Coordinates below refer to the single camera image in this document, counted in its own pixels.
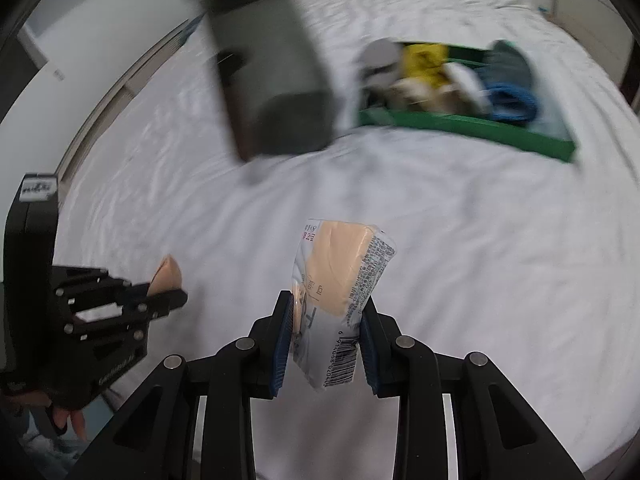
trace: plastic wrapper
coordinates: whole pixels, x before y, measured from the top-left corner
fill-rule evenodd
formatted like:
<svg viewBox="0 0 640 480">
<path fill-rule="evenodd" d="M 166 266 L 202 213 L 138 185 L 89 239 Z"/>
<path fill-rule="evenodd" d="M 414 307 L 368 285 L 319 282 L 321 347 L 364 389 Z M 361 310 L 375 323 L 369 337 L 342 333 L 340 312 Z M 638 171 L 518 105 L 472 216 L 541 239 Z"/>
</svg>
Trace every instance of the plastic wrapper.
<svg viewBox="0 0 640 480">
<path fill-rule="evenodd" d="M 353 378 L 362 309 L 395 253 L 375 226 L 306 222 L 293 265 L 292 352 L 316 390 Z"/>
</svg>

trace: white sticker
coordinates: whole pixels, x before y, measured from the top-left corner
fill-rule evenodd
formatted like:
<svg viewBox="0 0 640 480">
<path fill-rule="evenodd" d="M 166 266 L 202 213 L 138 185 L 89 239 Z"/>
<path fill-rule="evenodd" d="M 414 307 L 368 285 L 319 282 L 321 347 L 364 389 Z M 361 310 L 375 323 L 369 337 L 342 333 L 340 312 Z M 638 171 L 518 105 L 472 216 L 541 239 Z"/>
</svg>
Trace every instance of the white sticker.
<svg viewBox="0 0 640 480">
<path fill-rule="evenodd" d="M 46 202 L 58 190 L 54 176 L 30 176 L 22 181 L 20 202 Z"/>
</svg>

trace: finger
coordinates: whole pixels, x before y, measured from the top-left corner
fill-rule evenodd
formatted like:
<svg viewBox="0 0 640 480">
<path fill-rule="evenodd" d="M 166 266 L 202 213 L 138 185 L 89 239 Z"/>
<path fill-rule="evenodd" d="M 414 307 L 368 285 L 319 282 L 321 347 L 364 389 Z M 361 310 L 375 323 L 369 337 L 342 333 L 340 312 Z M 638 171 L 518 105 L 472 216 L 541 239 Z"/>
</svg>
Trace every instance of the finger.
<svg viewBox="0 0 640 480">
<path fill-rule="evenodd" d="M 25 406 L 44 406 L 51 404 L 51 400 L 45 392 L 28 392 L 16 396 L 7 397 L 11 402 L 23 404 Z"/>
<path fill-rule="evenodd" d="M 53 423 L 62 430 L 65 427 L 66 420 L 69 416 L 69 412 L 67 410 L 63 410 L 62 408 L 58 408 L 57 406 L 53 407 L 53 412 L 51 418 L 53 419 Z"/>
<path fill-rule="evenodd" d="M 71 427 L 80 440 L 86 440 L 86 423 L 82 410 L 71 412 Z"/>
</svg>

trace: bolt head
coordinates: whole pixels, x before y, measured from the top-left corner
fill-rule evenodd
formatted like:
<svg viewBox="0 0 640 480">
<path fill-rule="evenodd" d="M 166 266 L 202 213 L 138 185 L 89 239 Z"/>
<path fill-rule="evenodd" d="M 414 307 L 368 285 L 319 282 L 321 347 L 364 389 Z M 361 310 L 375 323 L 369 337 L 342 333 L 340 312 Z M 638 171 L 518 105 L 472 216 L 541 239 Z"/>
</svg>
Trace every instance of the bolt head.
<svg viewBox="0 0 640 480">
<path fill-rule="evenodd" d="M 236 341 L 236 348 L 238 350 L 250 350 L 255 345 L 255 341 L 250 337 L 241 337 Z"/>
<path fill-rule="evenodd" d="M 489 362 L 489 358 L 482 352 L 471 352 L 469 360 L 476 366 L 484 366 Z"/>
<path fill-rule="evenodd" d="M 412 348 L 415 345 L 415 339 L 408 335 L 399 335 L 396 337 L 396 344 L 400 348 Z"/>
<path fill-rule="evenodd" d="M 179 355 L 170 355 L 164 358 L 163 364 L 165 368 L 173 370 L 182 364 L 182 358 Z"/>
</svg>

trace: wrinkled sheet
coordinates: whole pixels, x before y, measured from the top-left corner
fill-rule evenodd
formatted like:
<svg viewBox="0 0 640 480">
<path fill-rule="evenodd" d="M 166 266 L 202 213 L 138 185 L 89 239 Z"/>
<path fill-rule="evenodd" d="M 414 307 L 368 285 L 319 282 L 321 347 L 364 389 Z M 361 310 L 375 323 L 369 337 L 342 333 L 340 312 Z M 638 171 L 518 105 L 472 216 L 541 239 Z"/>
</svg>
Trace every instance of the wrinkled sheet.
<svg viewBox="0 0 640 480">
<path fill-rule="evenodd" d="M 166 253 L 187 305 L 153 323 L 130 394 L 164 358 L 215 353 L 290 287 L 307 218 L 376 224 L 396 257 L 373 298 L 434 351 L 481 350 L 587 469 L 640 426 L 640 126 L 614 84 L 526 0 L 297 0 L 343 103 L 319 153 L 236 161 L 206 26 L 95 143 L 60 217 L 56 261 L 147 281 Z M 579 150 L 574 164 L 477 139 L 348 130 L 354 60 L 377 38 L 487 47 L 540 60 Z M 254 402 L 271 480 L 388 479 L 398 403 L 354 383 L 316 394 L 290 360 Z"/>
</svg>

